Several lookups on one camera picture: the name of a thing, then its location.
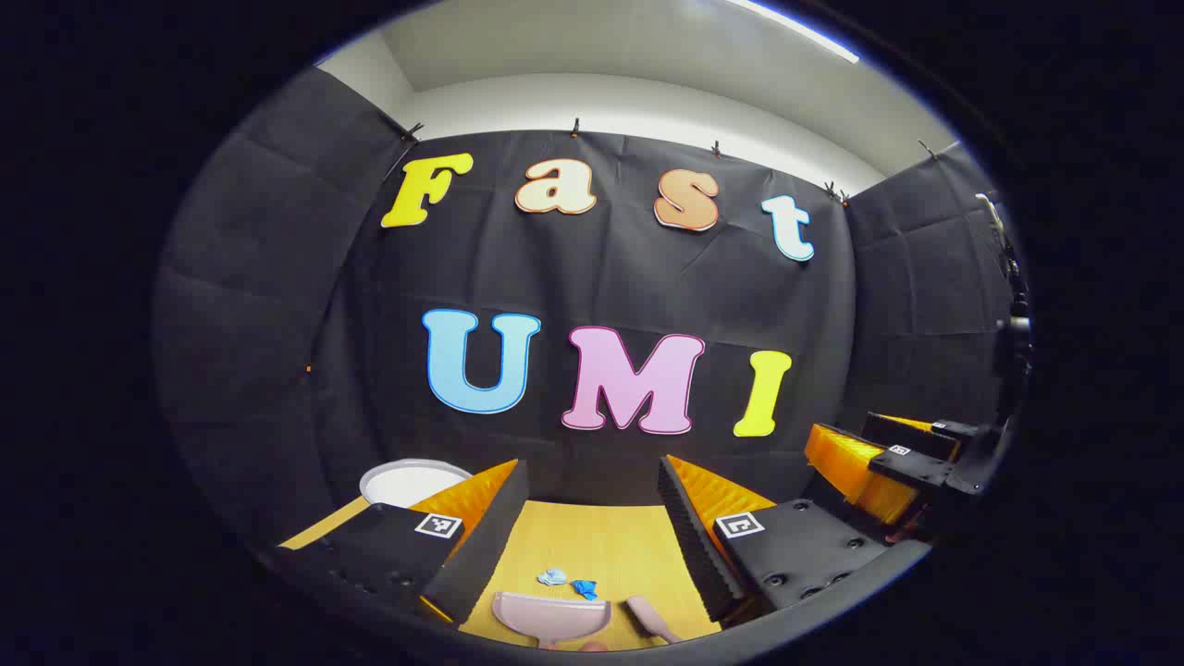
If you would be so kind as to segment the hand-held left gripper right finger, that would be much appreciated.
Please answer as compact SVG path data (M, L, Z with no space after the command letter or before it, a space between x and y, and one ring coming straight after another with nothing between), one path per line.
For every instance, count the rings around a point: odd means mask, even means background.
M926 542L842 501L802 452L736 460L659 459L659 498L708 617L745 623L908 572Z

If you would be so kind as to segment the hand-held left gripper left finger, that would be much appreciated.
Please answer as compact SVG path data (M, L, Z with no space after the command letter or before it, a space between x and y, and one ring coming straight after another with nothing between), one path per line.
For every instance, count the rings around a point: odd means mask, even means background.
M510 460L411 507L359 498L279 544L277 561L348 603L463 625L528 497L528 465Z

